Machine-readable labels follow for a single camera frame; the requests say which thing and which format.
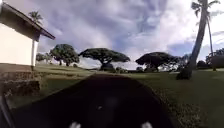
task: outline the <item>tree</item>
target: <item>tree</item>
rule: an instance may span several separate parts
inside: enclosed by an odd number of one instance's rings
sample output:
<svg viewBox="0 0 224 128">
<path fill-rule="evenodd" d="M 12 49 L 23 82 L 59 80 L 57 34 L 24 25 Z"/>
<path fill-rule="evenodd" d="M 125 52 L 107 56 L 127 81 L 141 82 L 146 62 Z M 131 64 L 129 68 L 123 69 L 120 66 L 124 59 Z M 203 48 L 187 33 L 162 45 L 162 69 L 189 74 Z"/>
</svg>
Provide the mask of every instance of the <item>tree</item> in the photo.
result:
<svg viewBox="0 0 224 128">
<path fill-rule="evenodd" d="M 62 61 L 69 66 L 71 63 L 79 62 L 78 54 L 75 52 L 74 48 L 68 44 L 58 44 L 50 51 L 50 55 L 56 61 L 59 61 L 59 65 L 62 65 Z"/>
<path fill-rule="evenodd" d="M 110 65 L 111 62 L 130 61 L 130 58 L 127 57 L 126 55 L 113 51 L 113 50 L 109 50 L 107 48 L 86 49 L 85 51 L 81 52 L 79 56 L 100 61 L 101 70 L 103 70 L 104 67 L 107 67 L 108 65 Z"/>
<path fill-rule="evenodd" d="M 148 53 L 137 59 L 135 62 L 139 65 L 146 65 L 146 69 L 155 68 L 159 71 L 159 66 L 169 66 L 174 65 L 178 62 L 179 58 L 174 57 L 168 53 L 164 52 L 153 52 Z"/>
<path fill-rule="evenodd" d="M 48 63 L 48 61 L 51 62 L 53 58 L 50 53 L 45 53 L 44 57 L 45 57 L 46 63 Z"/>
<path fill-rule="evenodd" d="M 208 69 L 210 68 L 210 65 L 204 62 L 203 60 L 198 61 L 197 63 L 197 69 Z"/>
<path fill-rule="evenodd" d="M 208 3 L 208 8 L 211 8 L 211 6 L 213 4 L 220 4 L 220 2 L 218 0 L 214 0 L 210 3 Z M 202 4 L 201 4 L 201 0 L 198 1 L 198 3 L 195 3 L 193 2 L 192 3 L 192 9 L 195 10 L 195 15 L 198 16 L 198 13 L 202 10 Z M 207 10 L 207 25 L 208 25 L 208 30 L 209 30 L 209 38 L 210 38 L 210 50 L 211 50 L 211 57 L 213 58 L 213 48 L 212 48 L 212 34 L 211 34 L 211 27 L 210 27 L 210 20 L 211 20 L 211 17 L 210 17 L 210 12 Z M 213 71 L 216 71 L 216 67 L 214 64 L 212 64 L 212 68 L 213 68 Z"/>
<path fill-rule="evenodd" d="M 213 53 L 213 57 L 211 53 L 206 56 L 206 63 L 209 65 L 213 64 L 216 68 L 224 68 L 224 48 L 216 50 Z"/>
<path fill-rule="evenodd" d="M 33 22 L 37 24 L 42 24 L 41 20 L 43 20 L 42 16 L 39 14 L 38 11 L 32 11 L 28 14 L 30 18 L 33 20 Z"/>
<path fill-rule="evenodd" d="M 144 71 L 144 69 L 143 69 L 142 67 L 137 67 L 136 70 L 137 70 L 138 72 L 143 72 L 143 71 Z"/>
<path fill-rule="evenodd" d="M 37 55 L 36 55 L 36 60 L 37 61 L 43 61 L 45 59 L 45 57 L 44 57 L 44 55 L 43 54 L 41 54 L 41 53 L 37 53 Z"/>
<path fill-rule="evenodd" d="M 199 2 L 202 6 L 202 9 L 201 9 L 201 18 L 199 22 L 199 30 L 198 30 L 197 38 L 195 41 L 195 45 L 194 45 L 190 60 L 188 64 L 185 66 L 185 68 L 177 75 L 176 77 L 177 80 L 191 78 L 192 70 L 196 66 L 196 60 L 198 58 L 198 54 L 201 49 L 201 44 L 205 34 L 205 26 L 206 26 L 207 14 L 208 14 L 207 13 L 208 0 L 200 0 Z"/>
</svg>

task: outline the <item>ground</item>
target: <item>ground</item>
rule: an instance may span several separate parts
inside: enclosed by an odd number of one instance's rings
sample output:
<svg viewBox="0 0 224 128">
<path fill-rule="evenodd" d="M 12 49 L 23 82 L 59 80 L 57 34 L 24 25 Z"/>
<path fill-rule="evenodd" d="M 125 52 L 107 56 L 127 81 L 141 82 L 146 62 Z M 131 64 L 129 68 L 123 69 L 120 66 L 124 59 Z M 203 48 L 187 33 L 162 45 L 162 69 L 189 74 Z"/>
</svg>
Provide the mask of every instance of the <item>ground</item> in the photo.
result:
<svg viewBox="0 0 224 128">
<path fill-rule="evenodd" d="M 12 114 L 17 128 L 176 128 L 160 103 L 134 79 L 97 74 Z"/>
<path fill-rule="evenodd" d="M 36 70 L 38 72 L 54 72 L 56 75 L 47 75 L 41 78 L 40 95 L 14 98 L 11 101 L 13 107 L 42 99 L 96 73 L 73 67 L 59 68 L 58 66 L 53 68 L 38 66 Z M 189 128 L 224 127 L 224 72 L 195 71 L 193 79 L 189 81 L 177 81 L 175 80 L 176 74 L 169 73 L 121 75 L 136 79 L 152 88 L 184 126 Z"/>
</svg>

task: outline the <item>cloudy sky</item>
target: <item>cloudy sky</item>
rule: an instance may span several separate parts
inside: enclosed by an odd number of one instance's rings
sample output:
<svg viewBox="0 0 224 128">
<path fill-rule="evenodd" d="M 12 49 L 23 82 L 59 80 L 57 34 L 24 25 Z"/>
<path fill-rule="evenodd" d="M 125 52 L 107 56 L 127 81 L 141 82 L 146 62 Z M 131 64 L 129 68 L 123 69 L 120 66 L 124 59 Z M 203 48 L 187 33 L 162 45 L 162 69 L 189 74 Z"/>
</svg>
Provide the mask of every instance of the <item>cloudy sky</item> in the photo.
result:
<svg viewBox="0 0 224 128">
<path fill-rule="evenodd" d="M 105 47 L 127 54 L 132 62 L 117 65 L 128 69 L 135 69 L 134 60 L 144 53 L 190 53 L 198 29 L 198 19 L 190 8 L 192 0 L 5 1 L 25 14 L 39 11 L 44 28 L 56 36 L 56 40 L 41 37 L 38 52 L 48 52 L 60 43 L 71 44 L 77 52 Z M 224 47 L 224 0 L 220 2 L 210 9 L 214 50 Z M 206 29 L 199 59 L 208 53 Z M 80 65 L 90 68 L 99 62 L 81 59 Z"/>
</svg>

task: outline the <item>green lawn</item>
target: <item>green lawn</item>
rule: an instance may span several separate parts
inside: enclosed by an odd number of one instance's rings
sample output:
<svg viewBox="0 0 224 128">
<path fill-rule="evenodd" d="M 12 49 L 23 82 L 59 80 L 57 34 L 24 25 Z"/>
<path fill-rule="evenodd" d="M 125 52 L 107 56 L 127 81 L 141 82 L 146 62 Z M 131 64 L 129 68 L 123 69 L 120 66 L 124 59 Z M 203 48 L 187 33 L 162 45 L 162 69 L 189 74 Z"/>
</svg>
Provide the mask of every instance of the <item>green lawn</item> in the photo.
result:
<svg viewBox="0 0 224 128">
<path fill-rule="evenodd" d="M 40 92 L 29 96 L 9 97 L 8 102 L 11 108 L 17 108 L 43 99 L 94 74 L 94 72 L 81 68 L 57 65 L 37 65 L 35 72 L 46 73 L 35 78 L 40 83 Z"/>
<path fill-rule="evenodd" d="M 12 98 L 11 107 L 42 99 L 94 74 L 79 68 L 49 65 L 38 65 L 35 70 L 50 73 L 37 77 L 41 84 L 40 92 L 33 96 Z M 177 81 L 176 74 L 169 73 L 123 75 L 152 88 L 187 128 L 224 128 L 224 72 L 195 71 L 192 79 L 185 81 Z"/>
<path fill-rule="evenodd" d="M 185 125 L 194 122 L 197 126 L 224 128 L 224 72 L 197 71 L 189 81 L 177 81 L 176 74 L 168 73 L 126 76 L 152 88 L 165 102 L 168 100 L 171 111 Z"/>
</svg>

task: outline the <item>bush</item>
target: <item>bush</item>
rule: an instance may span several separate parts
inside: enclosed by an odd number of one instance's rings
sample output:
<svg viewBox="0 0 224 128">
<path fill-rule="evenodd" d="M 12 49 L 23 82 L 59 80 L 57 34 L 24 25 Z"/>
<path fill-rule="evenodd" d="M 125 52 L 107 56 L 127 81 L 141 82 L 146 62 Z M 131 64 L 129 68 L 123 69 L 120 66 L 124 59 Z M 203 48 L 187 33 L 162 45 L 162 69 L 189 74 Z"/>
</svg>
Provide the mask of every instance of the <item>bush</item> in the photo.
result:
<svg viewBox="0 0 224 128">
<path fill-rule="evenodd" d="M 121 67 L 116 68 L 116 73 L 127 73 L 128 71 L 126 69 L 123 69 Z"/>
<path fill-rule="evenodd" d="M 74 67 L 74 68 L 77 68 L 78 66 L 77 66 L 77 64 L 73 64 L 73 67 Z"/>
<path fill-rule="evenodd" d="M 211 66 L 209 64 L 206 64 L 204 61 L 200 60 L 197 63 L 197 68 L 198 69 L 209 69 Z"/>
<path fill-rule="evenodd" d="M 144 69 L 143 69 L 142 67 L 137 67 L 136 70 L 137 70 L 138 72 L 144 72 Z"/>
<path fill-rule="evenodd" d="M 144 72 L 156 72 L 157 69 L 152 67 L 152 68 L 145 68 Z"/>
<path fill-rule="evenodd" d="M 115 71 L 114 66 L 112 64 L 103 64 L 101 66 L 100 70 L 102 70 L 102 71 L 112 71 L 112 72 Z"/>
</svg>

